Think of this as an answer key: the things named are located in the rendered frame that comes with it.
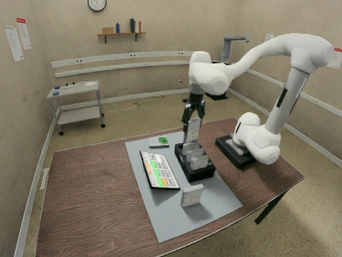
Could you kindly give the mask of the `status display panel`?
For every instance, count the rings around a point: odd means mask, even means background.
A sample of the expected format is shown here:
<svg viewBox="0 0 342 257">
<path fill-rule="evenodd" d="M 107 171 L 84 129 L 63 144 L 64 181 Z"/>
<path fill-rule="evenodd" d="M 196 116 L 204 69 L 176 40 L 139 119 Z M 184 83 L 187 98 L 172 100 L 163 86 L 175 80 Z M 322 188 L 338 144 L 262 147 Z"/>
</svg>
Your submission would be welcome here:
<svg viewBox="0 0 342 257">
<path fill-rule="evenodd" d="M 165 155 L 140 151 L 140 156 L 150 188 L 181 189 Z"/>
</svg>

